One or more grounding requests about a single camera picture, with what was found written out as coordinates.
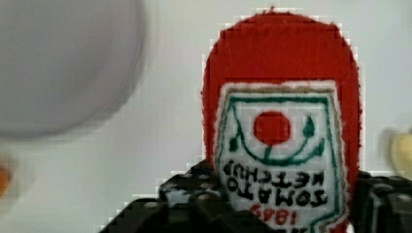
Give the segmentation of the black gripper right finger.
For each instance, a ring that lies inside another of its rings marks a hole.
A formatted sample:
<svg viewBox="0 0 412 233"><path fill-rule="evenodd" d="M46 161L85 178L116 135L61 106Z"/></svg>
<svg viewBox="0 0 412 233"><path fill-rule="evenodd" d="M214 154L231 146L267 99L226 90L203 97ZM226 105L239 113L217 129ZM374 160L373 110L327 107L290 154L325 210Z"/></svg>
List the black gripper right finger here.
<svg viewBox="0 0 412 233"><path fill-rule="evenodd" d="M412 182L360 171L349 220L355 233L412 233Z"/></svg>

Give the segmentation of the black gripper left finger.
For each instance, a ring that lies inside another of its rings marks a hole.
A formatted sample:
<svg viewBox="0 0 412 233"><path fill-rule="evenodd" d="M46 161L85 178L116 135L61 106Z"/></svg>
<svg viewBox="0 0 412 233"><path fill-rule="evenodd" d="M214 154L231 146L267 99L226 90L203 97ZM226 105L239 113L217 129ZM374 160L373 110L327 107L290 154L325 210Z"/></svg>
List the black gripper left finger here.
<svg viewBox="0 0 412 233"><path fill-rule="evenodd" d="M203 160L164 182L156 198L128 204L99 233L273 233L248 211L236 211Z"/></svg>

